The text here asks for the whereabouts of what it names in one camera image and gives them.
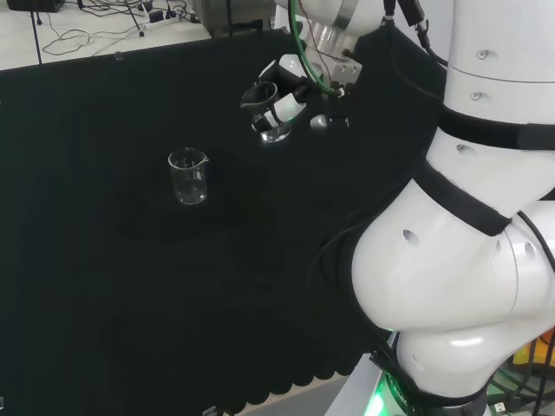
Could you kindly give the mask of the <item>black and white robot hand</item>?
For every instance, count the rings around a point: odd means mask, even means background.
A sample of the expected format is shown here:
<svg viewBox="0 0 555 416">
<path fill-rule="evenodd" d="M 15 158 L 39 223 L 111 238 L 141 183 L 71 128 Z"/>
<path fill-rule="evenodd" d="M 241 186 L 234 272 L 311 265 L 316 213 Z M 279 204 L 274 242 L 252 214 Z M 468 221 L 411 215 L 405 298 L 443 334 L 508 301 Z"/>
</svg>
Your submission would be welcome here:
<svg viewBox="0 0 555 416">
<path fill-rule="evenodd" d="M 320 91 L 294 54 L 282 55 L 259 74 L 245 91 L 240 106 L 251 116 L 251 127 L 266 143 L 285 139 L 292 123 L 306 109 L 307 100 Z"/>
</svg>

